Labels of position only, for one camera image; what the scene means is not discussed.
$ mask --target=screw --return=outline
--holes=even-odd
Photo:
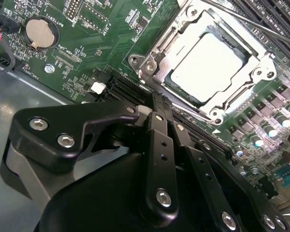
[[[55,67],[52,64],[45,64],[44,71],[48,74],[55,72]]]
[[[208,145],[208,144],[206,144],[206,143],[204,143],[203,146],[204,146],[207,150],[210,150],[210,149],[211,149],[210,145]]]
[[[180,131],[183,131],[184,130],[184,127],[182,125],[179,125],[177,124],[177,128],[180,130]]]
[[[286,227],[286,225],[280,220],[280,218],[278,218],[278,217],[276,217],[275,218],[275,220],[276,220],[276,222],[277,222],[277,224],[283,229],[283,230],[285,230],[287,227]]]
[[[226,212],[223,212],[222,215],[222,220],[224,222],[224,224],[226,224],[226,226],[231,230],[231,231],[235,231],[236,229],[236,224],[234,219]]]
[[[75,144],[74,139],[71,136],[67,135],[67,134],[63,134],[63,135],[59,136],[58,139],[57,139],[57,142],[62,147],[65,147],[65,148],[73,147],[74,144]]]
[[[189,20],[196,19],[197,14],[198,14],[198,11],[195,6],[192,5],[187,8],[186,16],[188,17]]]
[[[273,230],[275,229],[275,224],[268,216],[264,215],[263,220],[266,223],[266,225],[268,225],[271,229],[273,229]]]
[[[130,61],[132,64],[137,64],[139,62],[138,58],[136,57],[132,57]]]
[[[48,128],[48,123],[41,118],[34,118],[29,122],[32,129],[37,131],[43,131]]]
[[[130,113],[135,113],[135,110],[130,108],[130,107],[127,107],[127,110],[130,112]]]
[[[156,115],[156,119],[158,119],[159,121],[163,121],[163,117],[161,117],[160,115]]]
[[[148,71],[152,72],[152,71],[156,70],[156,64],[154,62],[152,62],[152,61],[149,61],[149,62],[146,63],[146,69]]]
[[[158,202],[164,207],[170,207],[172,199],[170,195],[164,190],[158,190],[156,194]]]

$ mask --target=gray wire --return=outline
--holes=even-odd
[[[273,30],[271,30],[271,29],[269,29],[269,28],[267,28],[267,27],[265,27],[265,26],[263,26],[263,25],[261,25],[259,23],[255,23],[254,21],[252,21],[252,20],[250,20],[250,19],[238,14],[237,12],[235,12],[235,11],[225,7],[225,6],[220,5],[219,3],[213,2],[211,0],[201,0],[201,1],[203,1],[203,2],[205,2],[207,4],[209,4],[209,5],[215,6],[216,8],[218,8],[218,9],[220,9],[220,10],[222,10],[222,11],[224,11],[224,12],[230,14],[230,15],[232,15],[233,17],[238,18],[238,19],[240,19],[240,20],[242,20],[242,21],[244,21],[246,23],[249,23],[249,24],[253,25],[254,27],[264,31],[265,33],[267,33],[269,35],[272,35],[273,37],[276,37],[277,39],[279,39],[279,40],[285,42],[286,44],[290,45],[290,39],[288,37],[286,37],[286,36],[283,36],[283,35],[275,32],[275,31],[273,31]]]
[[[4,39],[0,40],[0,44],[2,45],[5,52],[8,54],[8,56],[10,58],[9,66],[0,71],[0,76],[1,76],[5,73],[8,73],[9,71],[11,71],[15,67],[16,59],[15,59],[15,56],[13,54],[11,47],[8,45],[8,43]]]

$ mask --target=motherboard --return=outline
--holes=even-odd
[[[290,0],[219,0],[290,38]],[[192,138],[290,205],[290,45],[200,0],[5,0],[20,70],[76,103],[167,96]],[[0,58],[4,52],[0,46]]]

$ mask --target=green circuit board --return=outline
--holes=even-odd
[[[290,14],[285,5],[281,9]],[[88,94],[85,86],[96,70],[115,70],[122,78],[138,82],[138,76],[128,63],[129,55],[146,55],[178,11],[177,0],[5,0],[1,14],[22,25],[19,33],[3,35],[15,57],[23,62],[21,70],[74,102],[81,103]],[[59,38],[56,45],[35,50],[26,40],[26,24],[30,19],[41,16],[56,25]],[[237,159],[243,164],[246,178],[252,184],[266,175],[274,182],[281,178],[281,170],[286,168],[281,153],[290,153],[287,141],[290,127],[284,128],[276,121],[277,115],[285,115],[290,120],[290,99],[278,92],[281,86],[290,90],[290,60],[275,44],[265,41],[255,28],[246,24],[243,27],[275,54],[277,78],[256,84],[245,102],[224,116],[220,126],[200,122],[180,110],[177,113],[185,115],[186,120],[220,143],[231,148],[239,145],[244,155]],[[46,64],[54,67],[52,73],[45,71]],[[172,83],[165,84],[178,95],[189,97]],[[279,98],[282,107],[270,104],[267,98],[271,94]],[[263,115],[256,108],[260,103],[273,114]],[[262,122],[253,123],[247,118],[249,112],[257,112]],[[241,119],[247,120],[253,129],[247,132],[240,128],[238,123]],[[243,136],[230,132],[234,125],[240,128]],[[265,125],[274,127],[278,135],[275,138],[267,136],[263,130]],[[252,135],[261,137],[264,146],[254,146],[250,139]],[[252,168],[258,168],[258,173],[253,174]]]
[[[87,93],[83,86],[95,69],[137,78],[128,55],[145,55],[178,9],[176,0],[6,0],[1,14],[23,25],[19,34],[5,38],[16,58],[26,63],[23,71],[82,102]],[[34,51],[25,42],[24,26],[41,15],[55,23],[60,40],[53,48]],[[45,64],[55,72],[45,73]]]

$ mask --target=black metal arm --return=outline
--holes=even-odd
[[[14,116],[0,173],[44,211],[40,232],[93,225],[106,231],[290,232],[220,150],[192,142],[166,99],[154,94],[146,104],[99,102]],[[74,180],[78,160],[119,146],[130,153]]]

